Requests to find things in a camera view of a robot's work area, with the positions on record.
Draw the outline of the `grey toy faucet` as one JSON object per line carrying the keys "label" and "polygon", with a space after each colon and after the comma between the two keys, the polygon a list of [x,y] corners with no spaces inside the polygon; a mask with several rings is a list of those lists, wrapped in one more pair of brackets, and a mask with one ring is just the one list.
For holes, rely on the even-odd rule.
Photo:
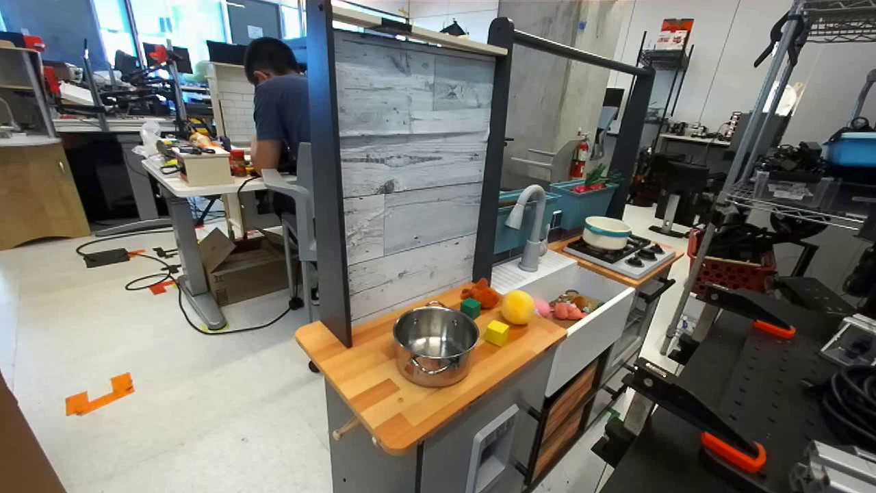
{"label": "grey toy faucet", "polygon": [[507,217],[507,223],[511,230],[525,232],[525,245],[517,260],[521,270],[539,267],[539,258],[544,251],[544,207],[547,207],[547,190],[539,182],[532,182],[521,190],[517,201]]}

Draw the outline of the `cardboard box on floor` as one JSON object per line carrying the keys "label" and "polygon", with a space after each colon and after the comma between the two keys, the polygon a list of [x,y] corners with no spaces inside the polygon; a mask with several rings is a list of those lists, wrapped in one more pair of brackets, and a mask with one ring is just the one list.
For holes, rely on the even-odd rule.
{"label": "cardboard box on floor", "polygon": [[200,255],[220,304],[239,304],[288,286],[288,262],[274,232],[232,241],[222,230],[211,230],[200,241]]}

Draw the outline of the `teal plastic bin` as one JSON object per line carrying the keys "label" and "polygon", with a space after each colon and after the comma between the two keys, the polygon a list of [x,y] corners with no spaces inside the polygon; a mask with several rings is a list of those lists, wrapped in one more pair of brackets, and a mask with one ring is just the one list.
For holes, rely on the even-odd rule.
{"label": "teal plastic bin", "polygon": [[[582,185],[577,180],[558,180],[547,189],[544,221],[558,232],[581,232],[588,217],[606,217],[617,193],[614,182]],[[507,223],[521,190],[499,193],[495,255],[517,255],[525,245],[528,232]]]}

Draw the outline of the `toy kitchen cabinet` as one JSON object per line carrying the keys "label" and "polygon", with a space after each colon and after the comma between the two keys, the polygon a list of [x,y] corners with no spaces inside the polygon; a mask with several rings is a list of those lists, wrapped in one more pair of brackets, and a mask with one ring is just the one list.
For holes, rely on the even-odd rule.
{"label": "toy kitchen cabinet", "polygon": [[[634,289],[666,280],[674,260],[643,280],[629,280],[549,245],[537,270],[511,262],[493,267],[493,286],[523,289],[525,280],[581,266]],[[307,322],[296,341],[325,377],[328,456],[335,493],[480,493],[523,489],[534,482],[547,414],[562,392],[581,379],[595,385],[617,340],[554,397],[544,393],[555,345],[573,322],[537,316],[510,334],[507,345],[480,341],[466,379],[425,388],[393,363],[398,316],[367,321],[350,341]]]}

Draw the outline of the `white and teal bowl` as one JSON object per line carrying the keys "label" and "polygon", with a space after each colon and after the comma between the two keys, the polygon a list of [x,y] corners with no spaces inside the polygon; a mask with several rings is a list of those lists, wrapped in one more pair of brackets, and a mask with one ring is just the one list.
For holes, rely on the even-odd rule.
{"label": "white and teal bowl", "polygon": [[614,217],[588,217],[582,223],[582,241],[596,249],[623,249],[629,241],[629,226]]}

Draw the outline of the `wooden cabinet at left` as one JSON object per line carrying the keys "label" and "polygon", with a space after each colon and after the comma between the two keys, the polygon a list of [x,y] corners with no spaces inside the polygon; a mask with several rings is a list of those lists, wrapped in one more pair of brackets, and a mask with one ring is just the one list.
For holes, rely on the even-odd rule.
{"label": "wooden cabinet at left", "polygon": [[33,48],[0,48],[0,249],[88,234]]}

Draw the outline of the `person in blue shirt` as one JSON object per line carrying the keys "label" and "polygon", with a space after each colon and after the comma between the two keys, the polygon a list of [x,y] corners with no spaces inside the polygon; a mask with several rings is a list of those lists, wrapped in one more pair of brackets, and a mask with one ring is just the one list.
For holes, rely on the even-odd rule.
{"label": "person in blue shirt", "polygon": [[299,145],[309,140],[309,85],[292,48],[280,37],[254,37],[243,74],[254,86],[252,164],[296,173]]}

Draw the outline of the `white toy sink basin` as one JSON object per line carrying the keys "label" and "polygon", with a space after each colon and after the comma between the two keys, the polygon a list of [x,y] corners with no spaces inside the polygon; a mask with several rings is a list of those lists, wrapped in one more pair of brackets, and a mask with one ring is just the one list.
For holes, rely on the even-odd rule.
{"label": "white toy sink basin", "polygon": [[577,289],[581,296],[596,301],[596,310],[575,321],[566,329],[566,337],[555,345],[544,385],[547,397],[596,360],[622,337],[634,296],[629,285],[599,275],[581,266],[563,266],[525,280],[523,289],[544,301],[566,289]]}

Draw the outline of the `yellow round plushie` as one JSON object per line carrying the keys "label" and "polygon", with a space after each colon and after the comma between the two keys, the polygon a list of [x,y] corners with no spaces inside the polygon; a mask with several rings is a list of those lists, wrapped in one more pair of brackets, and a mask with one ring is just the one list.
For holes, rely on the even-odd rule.
{"label": "yellow round plushie", "polygon": [[534,314],[534,297],[525,289],[510,289],[499,306],[500,316],[511,325],[525,325]]}

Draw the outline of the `yellow foam block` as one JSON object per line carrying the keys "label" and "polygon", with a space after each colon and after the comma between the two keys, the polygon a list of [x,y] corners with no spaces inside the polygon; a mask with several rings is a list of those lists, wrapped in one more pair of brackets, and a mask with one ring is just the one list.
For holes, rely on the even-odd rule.
{"label": "yellow foam block", "polygon": [[484,329],[484,340],[489,345],[507,345],[510,341],[510,325],[504,321],[489,321]]}

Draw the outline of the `orange foam block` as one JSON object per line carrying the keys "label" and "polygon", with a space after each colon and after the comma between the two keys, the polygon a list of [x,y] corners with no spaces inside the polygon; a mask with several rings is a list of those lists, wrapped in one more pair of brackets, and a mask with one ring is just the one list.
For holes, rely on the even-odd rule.
{"label": "orange foam block", "polygon": [[488,280],[466,285],[463,297],[476,297],[481,310],[493,310],[500,301],[499,289],[493,289]]}

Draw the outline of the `pink plush toy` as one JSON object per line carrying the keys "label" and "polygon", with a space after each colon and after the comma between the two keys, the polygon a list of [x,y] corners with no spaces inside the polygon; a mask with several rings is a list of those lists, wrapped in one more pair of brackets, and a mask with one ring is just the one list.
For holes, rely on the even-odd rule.
{"label": "pink plush toy", "polygon": [[577,306],[577,304],[573,304],[573,301],[554,301],[549,304],[549,314],[555,316],[555,321],[581,321],[582,316],[582,310]]}

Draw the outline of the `toy stove top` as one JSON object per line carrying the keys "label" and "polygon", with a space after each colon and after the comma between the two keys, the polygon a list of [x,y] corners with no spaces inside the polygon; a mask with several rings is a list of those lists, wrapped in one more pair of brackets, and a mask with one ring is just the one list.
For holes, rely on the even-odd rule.
{"label": "toy stove top", "polygon": [[622,249],[596,249],[582,237],[575,237],[563,251],[629,280],[643,280],[674,260],[666,245],[640,234],[629,234]]}

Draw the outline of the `green foam block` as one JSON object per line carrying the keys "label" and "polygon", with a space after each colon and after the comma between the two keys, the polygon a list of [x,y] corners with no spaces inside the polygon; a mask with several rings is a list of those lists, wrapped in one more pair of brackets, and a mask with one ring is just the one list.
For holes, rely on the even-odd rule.
{"label": "green foam block", "polygon": [[459,314],[480,316],[481,314],[481,304],[476,297],[463,297],[459,301]]}

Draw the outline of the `red fire extinguisher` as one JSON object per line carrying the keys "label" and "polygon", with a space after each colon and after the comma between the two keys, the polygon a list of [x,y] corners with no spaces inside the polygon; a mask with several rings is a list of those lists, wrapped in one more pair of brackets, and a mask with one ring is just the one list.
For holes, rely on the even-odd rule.
{"label": "red fire extinguisher", "polygon": [[588,137],[577,130],[570,177],[586,177],[586,164],[588,164]]}

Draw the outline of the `grey wood-pattern back panel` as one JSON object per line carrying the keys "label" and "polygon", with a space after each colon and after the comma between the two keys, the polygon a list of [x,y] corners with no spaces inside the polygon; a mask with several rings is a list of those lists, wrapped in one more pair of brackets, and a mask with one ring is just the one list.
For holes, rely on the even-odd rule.
{"label": "grey wood-pattern back panel", "polygon": [[470,275],[493,59],[335,36],[347,292],[356,322]]}

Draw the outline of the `silver metal pot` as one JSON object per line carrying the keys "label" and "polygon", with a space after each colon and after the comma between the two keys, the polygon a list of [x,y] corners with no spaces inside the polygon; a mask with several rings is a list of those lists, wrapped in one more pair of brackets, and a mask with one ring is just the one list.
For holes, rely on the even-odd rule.
{"label": "silver metal pot", "polygon": [[447,306],[415,306],[398,316],[398,369],[415,385],[443,388],[467,374],[480,329],[470,316]]}

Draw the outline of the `orange tape floor marker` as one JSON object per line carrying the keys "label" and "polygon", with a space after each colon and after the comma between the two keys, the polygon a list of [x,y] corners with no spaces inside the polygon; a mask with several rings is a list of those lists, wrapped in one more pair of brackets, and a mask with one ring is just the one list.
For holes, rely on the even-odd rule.
{"label": "orange tape floor marker", "polygon": [[129,373],[121,373],[110,377],[110,388],[103,393],[88,393],[88,392],[69,393],[66,414],[85,416],[129,397],[132,392],[133,392],[133,377]]}

